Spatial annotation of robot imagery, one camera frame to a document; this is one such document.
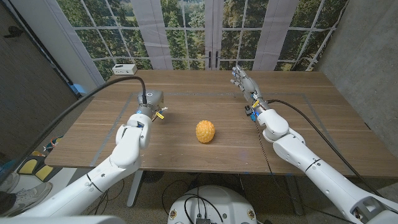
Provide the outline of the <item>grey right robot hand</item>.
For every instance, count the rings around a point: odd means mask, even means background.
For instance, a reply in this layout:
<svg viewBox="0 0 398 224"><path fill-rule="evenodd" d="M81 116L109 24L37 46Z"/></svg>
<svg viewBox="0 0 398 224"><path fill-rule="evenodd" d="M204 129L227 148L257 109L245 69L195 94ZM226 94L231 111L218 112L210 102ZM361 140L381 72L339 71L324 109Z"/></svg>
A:
<svg viewBox="0 0 398 224"><path fill-rule="evenodd" d="M233 67L232 75L230 82L242 91L246 101L253 103L262 98L258 84L239 65Z"/></svg>

